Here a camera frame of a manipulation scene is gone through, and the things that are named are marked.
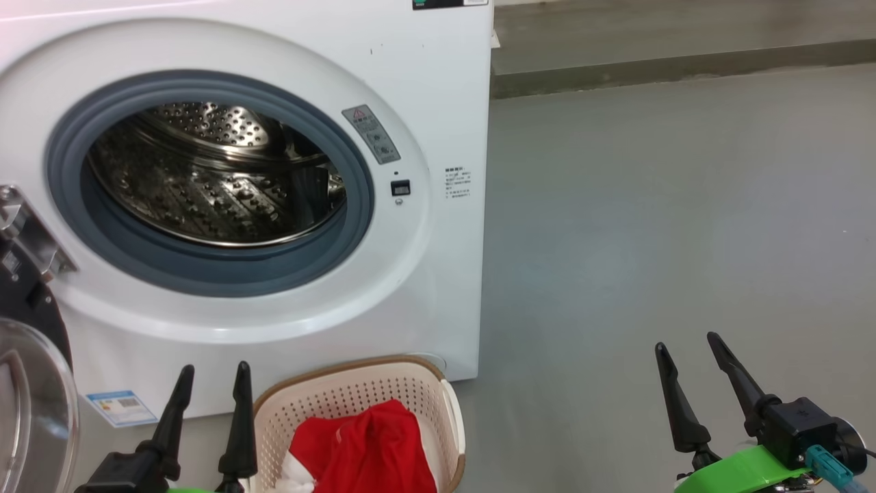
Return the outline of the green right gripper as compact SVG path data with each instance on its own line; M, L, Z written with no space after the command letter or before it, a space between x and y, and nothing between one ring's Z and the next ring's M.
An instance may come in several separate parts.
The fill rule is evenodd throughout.
M747 435L762 436L766 423L764 411L769 406L779 405L779 397L761 390L718 333L708 333L707 340L717 365L731 381L745 417ZM678 371L666 344L655 344L655 359L673 446L675 451L693 456L691 464L695 472L685 480L676 481L675 493L755 493L810 473L811 469L806 467L786 468L763 446L749 447L721 459L709 447L710 433L697 420L679 384Z

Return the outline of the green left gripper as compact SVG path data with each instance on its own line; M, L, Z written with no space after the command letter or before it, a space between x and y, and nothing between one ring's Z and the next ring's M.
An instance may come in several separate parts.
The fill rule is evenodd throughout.
M179 465L179 440L185 411L190 403L195 367L185 365L179 373L171 396L159 419L159 424L153 434L153 446L160 456L159 470L163 477L178 480L181 474ZM253 379L250 365L240 362L233 387L235 409L229 428L229 439L223 453L218 471L222 475L222 483L243 483L259 472L257 459L257 444L255 437ZM173 488L167 493L217 493L204 489Z

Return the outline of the red and white garment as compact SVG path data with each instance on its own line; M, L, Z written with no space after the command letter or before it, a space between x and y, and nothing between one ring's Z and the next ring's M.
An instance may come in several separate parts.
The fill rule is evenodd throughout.
M392 399L357 415L308 418L268 493L438 493L420 424Z

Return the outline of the round black glass washer door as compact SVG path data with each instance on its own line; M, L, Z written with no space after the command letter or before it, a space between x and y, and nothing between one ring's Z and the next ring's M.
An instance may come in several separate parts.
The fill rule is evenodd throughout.
M21 264L0 265L0 493L66 493L75 465L79 406L68 331L52 290Z

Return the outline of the cream perforated laundry basket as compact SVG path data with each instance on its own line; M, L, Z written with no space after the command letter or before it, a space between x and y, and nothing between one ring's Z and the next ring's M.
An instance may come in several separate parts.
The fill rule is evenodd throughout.
M308 418L341 418L397 400L418 418L438 493L456 493L466 463L463 416L443 372L416 355L362 359L282 381L254 403L259 472L246 493L268 493L297 428Z

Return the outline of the metal door hinge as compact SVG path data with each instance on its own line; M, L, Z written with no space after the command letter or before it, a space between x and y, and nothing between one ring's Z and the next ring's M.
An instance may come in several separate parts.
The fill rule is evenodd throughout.
M0 186L0 238L24 250L45 283L78 271L78 266L16 186Z

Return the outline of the white front-load washing machine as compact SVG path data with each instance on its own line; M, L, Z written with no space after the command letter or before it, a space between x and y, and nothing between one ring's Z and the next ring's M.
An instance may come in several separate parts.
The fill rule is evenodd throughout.
M0 186L24 194L78 271L48 281L79 395L131 390L153 413L196 369L188 417L335 363L425 352L478 374L490 96L490 0L0 0ZM374 180L356 252L312 283L249 299L156 288L100 261L44 184L75 97L164 70L241 75L297 94L353 138ZM401 159L378 164L342 110L366 104ZM445 199L444 169L472 171ZM410 180L393 197L390 183Z

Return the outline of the blue energy label sticker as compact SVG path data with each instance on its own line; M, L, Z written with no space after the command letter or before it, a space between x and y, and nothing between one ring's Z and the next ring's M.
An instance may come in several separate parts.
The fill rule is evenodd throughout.
M131 390L85 395L91 406L113 428L141 427L156 424L159 419Z

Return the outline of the small printed text sticker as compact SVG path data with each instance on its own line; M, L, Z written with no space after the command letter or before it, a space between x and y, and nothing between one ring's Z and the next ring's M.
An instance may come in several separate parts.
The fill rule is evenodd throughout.
M472 194L472 171L465 166L451 166L444 169L445 199L464 199Z

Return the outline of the grey warning sticker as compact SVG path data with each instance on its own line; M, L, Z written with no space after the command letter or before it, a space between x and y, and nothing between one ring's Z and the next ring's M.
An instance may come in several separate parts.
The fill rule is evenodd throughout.
M354 127L378 164L384 165L401 159L390 134L368 105L361 104L342 110L342 116Z

